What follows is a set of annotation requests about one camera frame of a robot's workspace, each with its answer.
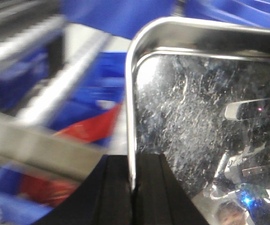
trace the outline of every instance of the blue crate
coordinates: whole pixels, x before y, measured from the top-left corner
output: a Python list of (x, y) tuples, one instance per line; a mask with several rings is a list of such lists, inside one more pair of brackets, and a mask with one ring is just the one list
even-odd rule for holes
[[(59, 110), (49, 128), (59, 131), (76, 122), (101, 115), (124, 98), (125, 52), (102, 52), (78, 87)], [(110, 137), (95, 143), (108, 146)]]
[(270, 28), (270, 1), (188, 0), (185, 15), (191, 18)]
[(61, 0), (61, 10), (72, 23), (132, 39), (148, 22), (171, 15), (174, 4), (174, 0)]
[(52, 207), (17, 197), (22, 174), (11, 165), (0, 168), (0, 217), (2, 222), (30, 225), (45, 216)]
[(47, 49), (42, 47), (0, 74), (0, 111), (15, 106), (49, 73)]

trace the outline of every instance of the metal tray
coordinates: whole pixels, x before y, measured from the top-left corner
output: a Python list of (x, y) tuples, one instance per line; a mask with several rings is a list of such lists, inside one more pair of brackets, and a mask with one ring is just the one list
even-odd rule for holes
[[(210, 224), (217, 224), (217, 207), (228, 200), (241, 201), (240, 207), (249, 212), (248, 224), (252, 220), (270, 224), (270, 217), (255, 218), (255, 211), (245, 202), (270, 202), (270, 30), (160, 18), (132, 41), (126, 85), (133, 189), (136, 154), (164, 153), (184, 191)], [(247, 120), (237, 117), (242, 109), (247, 111)], [(256, 161), (257, 153), (263, 152), (267, 161), (264, 156)], [(247, 158), (248, 165), (241, 161), (231, 167), (228, 163), (233, 156)], [(225, 189), (215, 189), (213, 181), (229, 195)], [(239, 185), (245, 183), (251, 183), (249, 191), (259, 185), (269, 196), (257, 192), (251, 201), (239, 198), (243, 190)]]

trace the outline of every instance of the red object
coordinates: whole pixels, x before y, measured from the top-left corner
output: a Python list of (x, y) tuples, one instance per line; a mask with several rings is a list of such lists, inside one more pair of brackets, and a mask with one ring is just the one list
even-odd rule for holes
[(70, 125), (57, 132), (57, 135), (68, 135), (84, 142), (95, 142), (111, 135), (113, 127), (121, 108), (121, 103), (109, 111)]
[(19, 189), (20, 194), (26, 194), (31, 200), (57, 207), (68, 198), (77, 186), (66, 180), (48, 180), (46, 177), (24, 174)]
[(46, 188), (47, 198), (43, 203), (57, 207), (74, 191), (76, 186), (65, 180), (53, 180)]
[(24, 174), (22, 176), (19, 193), (27, 194), (31, 200), (42, 203), (46, 196), (44, 196), (44, 189), (48, 186), (49, 181), (46, 177), (30, 176)]

